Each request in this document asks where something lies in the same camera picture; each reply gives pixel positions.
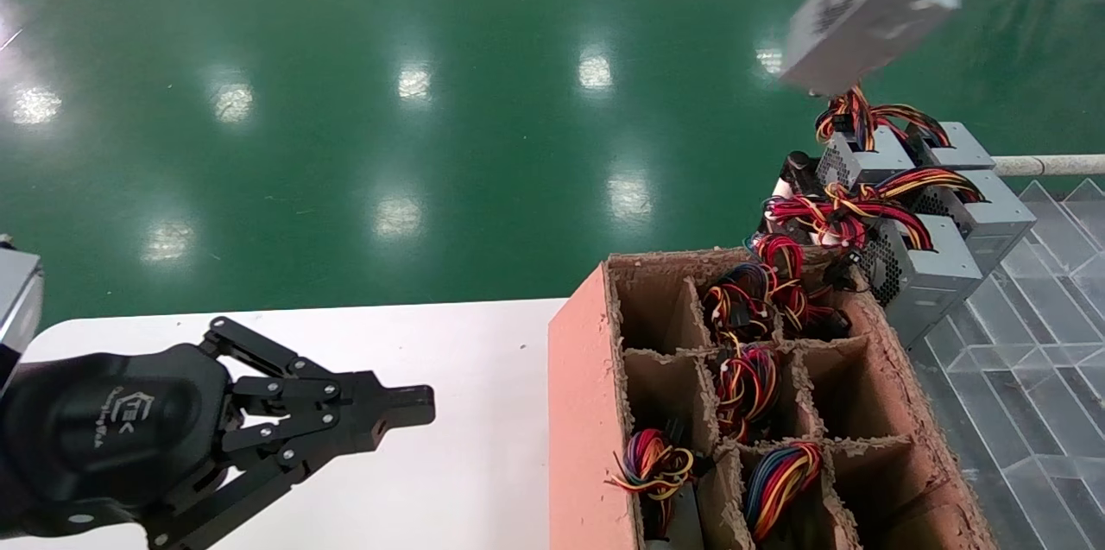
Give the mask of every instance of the wire bundle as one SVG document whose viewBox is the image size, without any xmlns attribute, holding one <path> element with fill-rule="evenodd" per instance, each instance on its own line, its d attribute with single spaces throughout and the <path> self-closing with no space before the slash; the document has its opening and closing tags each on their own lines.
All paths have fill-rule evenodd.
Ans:
<svg viewBox="0 0 1105 550">
<path fill-rule="evenodd" d="M 829 101 L 829 108 L 813 121 L 818 141 L 829 141 L 833 133 L 855 134 L 861 151 L 875 149 L 875 117 L 860 85 Z"/>
<path fill-rule="evenodd" d="M 778 283 L 760 263 L 741 263 L 706 290 L 703 308 L 718 342 L 758 341 L 771 332 L 770 297 Z"/>
<path fill-rule="evenodd" d="M 818 446 L 797 441 L 777 448 L 760 459 L 748 483 L 745 521 L 759 543 L 767 539 L 782 511 L 821 473 Z"/>
<path fill-rule="evenodd" d="M 896 126 L 891 118 L 899 118 L 899 120 L 904 120 L 908 125 L 914 125 L 916 128 L 924 130 L 924 133 L 928 133 L 932 144 L 939 146 L 939 148 L 951 146 L 951 140 L 948 140 L 948 133 L 944 130 L 940 121 L 934 117 L 929 117 L 928 114 L 916 109 L 912 105 L 902 105 L 902 103 L 875 105 L 871 109 L 871 113 L 874 114 L 876 125 L 886 126 L 901 141 L 907 141 L 909 138 L 908 134 L 899 128 L 899 126 Z"/>
<path fill-rule="evenodd" d="M 903 144 L 909 139 L 905 129 L 899 128 L 891 118 L 897 118 L 897 120 L 919 128 L 924 134 L 927 134 L 930 144 L 938 146 L 938 148 L 951 146 L 947 130 L 936 118 L 903 103 L 872 106 L 867 103 L 863 91 L 860 89 L 860 85 L 853 85 L 848 93 L 832 97 L 829 101 L 829 108 L 821 113 L 821 116 L 818 116 L 813 125 L 818 141 L 822 145 L 827 144 L 832 134 L 839 130 L 840 133 L 855 134 L 860 151 L 874 151 L 875 129 L 878 126 L 891 129 L 891 133 Z"/>
<path fill-rule="evenodd" d="M 783 315 L 783 329 L 789 335 L 801 334 L 811 321 L 832 314 L 830 307 L 811 305 L 801 285 L 802 247 L 790 236 L 781 234 L 757 234 L 750 236 L 747 246 L 765 266 L 777 272 L 777 282 L 770 289 L 772 306 Z"/>
<path fill-rule="evenodd" d="M 828 199 L 797 195 L 793 199 L 772 197 L 764 209 L 774 220 L 787 223 L 798 220 L 817 234 L 817 242 L 838 242 L 842 247 L 863 247 L 867 230 L 863 219 L 896 220 L 906 229 L 906 239 L 915 251 L 932 251 L 933 239 L 925 224 L 899 204 L 884 200 L 864 200 L 848 195 L 842 189 L 827 188 Z"/>
<path fill-rule="evenodd" d="M 766 235 L 751 236 L 749 243 L 749 250 L 755 252 L 762 264 L 776 271 L 780 278 L 798 278 L 801 274 L 802 247 L 790 236 L 769 232 Z"/>
<path fill-rule="evenodd" d="M 739 346 L 722 361 L 717 379 L 717 421 L 722 435 L 746 443 L 779 401 L 778 358 L 765 346 Z"/>
<path fill-rule="evenodd" d="M 835 188 L 825 187 L 825 191 L 832 189 L 840 192 L 840 184 Z M 864 200 L 895 200 L 902 201 L 907 195 L 920 191 L 924 188 L 947 188 L 958 192 L 965 203 L 980 203 L 982 192 L 971 183 L 970 179 L 951 169 L 939 168 L 939 166 L 927 166 L 927 168 L 909 168 L 890 177 L 874 187 L 861 184 L 860 197 Z"/>
<path fill-rule="evenodd" d="M 644 430 L 630 436 L 618 466 L 621 478 L 614 476 L 607 483 L 631 494 L 644 494 L 654 500 L 656 517 L 645 520 L 646 525 L 651 525 L 645 535 L 648 539 L 666 538 L 672 522 L 672 497 L 691 479 L 694 454 L 669 444 L 659 430 Z"/>
<path fill-rule="evenodd" d="M 821 289 L 817 295 L 825 290 L 828 289 Z M 800 335 L 810 322 L 821 321 L 822 318 L 833 314 L 831 307 L 810 303 L 810 295 L 807 295 L 798 279 L 791 279 L 787 285 L 778 287 L 771 297 L 777 306 L 782 307 L 782 326 L 789 335 Z"/>
</svg>

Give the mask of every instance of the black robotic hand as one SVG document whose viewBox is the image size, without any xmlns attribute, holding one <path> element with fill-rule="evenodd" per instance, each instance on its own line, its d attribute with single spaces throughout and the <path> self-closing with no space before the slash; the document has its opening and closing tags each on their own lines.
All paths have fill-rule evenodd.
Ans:
<svg viewBox="0 0 1105 550">
<path fill-rule="evenodd" d="M 220 356 L 265 377 L 232 382 Z M 243 412 L 284 419 L 243 429 Z M 138 522 L 154 550 L 202 550 L 336 456 L 433 419 L 430 385 L 330 373 L 221 317 L 198 346 L 20 366 L 0 400 L 0 539 Z"/>
</svg>

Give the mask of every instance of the clear plastic tray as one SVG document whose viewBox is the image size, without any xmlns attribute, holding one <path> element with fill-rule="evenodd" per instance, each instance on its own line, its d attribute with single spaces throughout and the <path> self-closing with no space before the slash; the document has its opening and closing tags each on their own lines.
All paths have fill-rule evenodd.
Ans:
<svg viewBox="0 0 1105 550">
<path fill-rule="evenodd" d="M 1105 548 L 1105 193 L 1038 222 L 913 358 L 1002 548 Z"/>
</svg>

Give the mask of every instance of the white tabletop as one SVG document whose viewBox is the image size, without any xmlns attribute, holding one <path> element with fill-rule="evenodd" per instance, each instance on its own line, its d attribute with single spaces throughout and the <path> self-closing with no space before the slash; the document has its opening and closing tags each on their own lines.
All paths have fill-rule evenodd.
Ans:
<svg viewBox="0 0 1105 550">
<path fill-rule="evenodd" d="M 565 299 L 221 314 L 335 372 L 433 385 L 438 419 L 335 459 L 219 550 L 548 548 L 547 328 Z M 39 335 L 23 362 L 198 342 L 212 315 L 83 318 Z M 244 368 L 230 362 L 231 372 Z M 2 550 L 140 550 L 135 525 Z"/>
</svg>

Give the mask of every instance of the stack of power supplies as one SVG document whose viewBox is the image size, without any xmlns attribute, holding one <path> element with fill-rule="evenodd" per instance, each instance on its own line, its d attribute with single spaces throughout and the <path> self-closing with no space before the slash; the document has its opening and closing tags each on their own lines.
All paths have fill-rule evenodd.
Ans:
<svg viewBox="0 0 1105 550">
<path fill-rule="evenodd" d="M 832 98 L 817 128 L 820 160 L 787 157 L 760 231 L 840 246 L 911 349 L 975 292 L 1034 215 L 960 123 L 867 105 L 856 86 Z M 850 223 L 863 231 L 849 232 Z"/>
</svg>

